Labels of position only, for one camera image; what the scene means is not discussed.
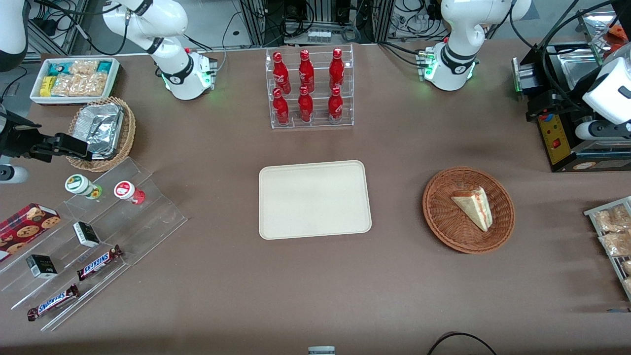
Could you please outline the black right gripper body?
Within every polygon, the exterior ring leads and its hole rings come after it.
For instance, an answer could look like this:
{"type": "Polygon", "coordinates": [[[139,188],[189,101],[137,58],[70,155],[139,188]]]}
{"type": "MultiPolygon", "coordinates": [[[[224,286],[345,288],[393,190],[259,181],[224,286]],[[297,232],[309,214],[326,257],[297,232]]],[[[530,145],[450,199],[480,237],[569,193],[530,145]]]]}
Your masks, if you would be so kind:
{"type": "Polygon", "coordinates": [[[48,138],[39,132],[41,124],[33,123],[11,111],[2,111],[1,120],[4,122],[0,138],[0,152],[3,156],[15,159],[24,157],[40,161],[52,160],[50,154],[32,152],[32,148],[48,138]]]}

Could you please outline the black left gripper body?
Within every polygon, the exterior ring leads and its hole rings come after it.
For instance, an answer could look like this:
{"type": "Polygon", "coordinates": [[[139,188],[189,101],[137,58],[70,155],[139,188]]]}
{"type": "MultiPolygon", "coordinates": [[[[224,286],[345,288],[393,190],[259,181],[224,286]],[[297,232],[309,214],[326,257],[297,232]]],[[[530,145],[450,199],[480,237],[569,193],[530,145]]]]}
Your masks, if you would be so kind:
{"type": "Polygon", "coordinates": [[[579,124],[595,120],[595,111],[582,98],[586,91],[561,91],[564,111],[560,114],[561,123],[579,124]]]}

